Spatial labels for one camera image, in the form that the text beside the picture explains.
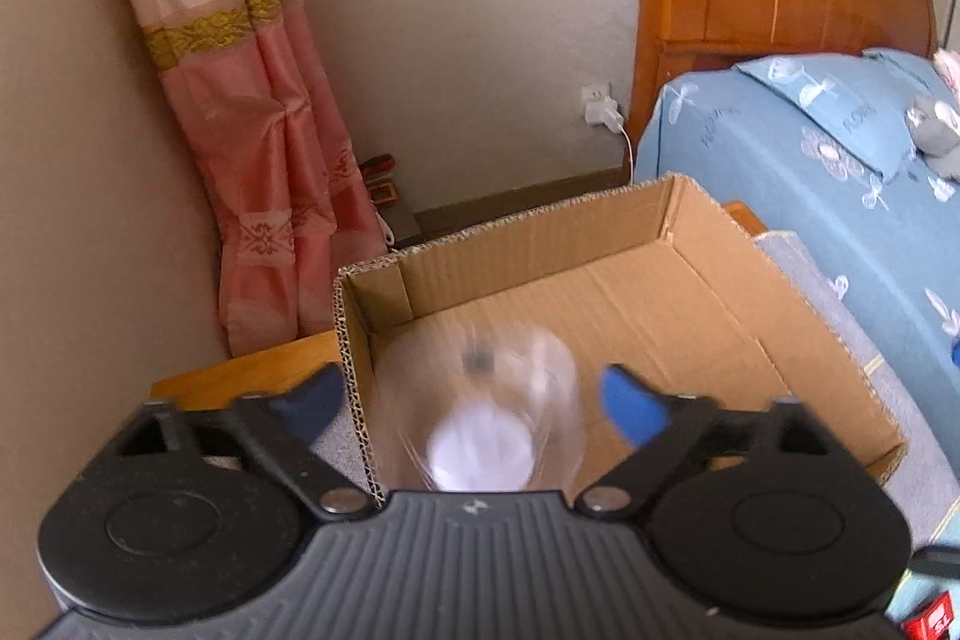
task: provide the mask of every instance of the wall socket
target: wall socket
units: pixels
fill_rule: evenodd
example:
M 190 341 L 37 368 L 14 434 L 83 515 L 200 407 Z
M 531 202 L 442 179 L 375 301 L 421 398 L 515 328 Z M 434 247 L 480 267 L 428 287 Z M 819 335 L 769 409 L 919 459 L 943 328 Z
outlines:
M 596 85 L 584 85 L 580 89 L 580 110 L 587 111 L 587 105 L 591 101 L 600 101 L 604 98 L 610 98 L 610 83 L 602 82 Z

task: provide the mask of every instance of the cardboard box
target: cardboard box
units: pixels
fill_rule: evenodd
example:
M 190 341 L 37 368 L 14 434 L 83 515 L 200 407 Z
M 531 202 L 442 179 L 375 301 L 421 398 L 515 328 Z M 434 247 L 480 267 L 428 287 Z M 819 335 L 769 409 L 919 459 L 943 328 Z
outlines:
M 523 321 L 573 352 L 587 458 L 577 488 L 629 453 L 597 399 L 619 362 L 669 393 L 764 410 L 794 394 L 877 479 L 906 446 L 862 369 L 779 269 L 692 180 L 669 176 L 474 226 L 343 271 L 334 292 L 344 375 L 364 423 L 376 357 L 414 321 Z

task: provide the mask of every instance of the gold lace trim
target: gold lace trim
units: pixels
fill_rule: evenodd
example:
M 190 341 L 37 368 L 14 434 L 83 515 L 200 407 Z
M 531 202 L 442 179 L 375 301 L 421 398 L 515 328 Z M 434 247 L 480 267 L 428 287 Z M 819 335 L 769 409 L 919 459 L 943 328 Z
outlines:
M 184 56 L 229 47 L 253 33 L 255 25 L 276 20 L 289 0 L 244 0 L 231 9 L 213 12 L 172 28 L 144 29 L 157 68 L 174 68 Z

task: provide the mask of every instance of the transparent plastic cup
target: transparent plastic cup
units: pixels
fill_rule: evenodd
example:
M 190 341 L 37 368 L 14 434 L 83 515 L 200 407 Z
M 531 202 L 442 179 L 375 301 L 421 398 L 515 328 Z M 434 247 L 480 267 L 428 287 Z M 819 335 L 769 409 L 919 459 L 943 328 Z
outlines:
M 387 490 L 570 490 L 584 458 L 576 365 L 548 330 L 416 326 L 374 367 Z

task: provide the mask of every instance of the pink curtain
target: pink curtain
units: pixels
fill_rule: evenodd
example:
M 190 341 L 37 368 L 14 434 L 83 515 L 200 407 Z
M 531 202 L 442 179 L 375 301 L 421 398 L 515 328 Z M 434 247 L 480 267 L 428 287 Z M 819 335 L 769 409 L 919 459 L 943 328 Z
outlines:
M 339 266 L 384 252 L 301 0 L 131 0 L 223 239 L 233 355 L 332 326 Z

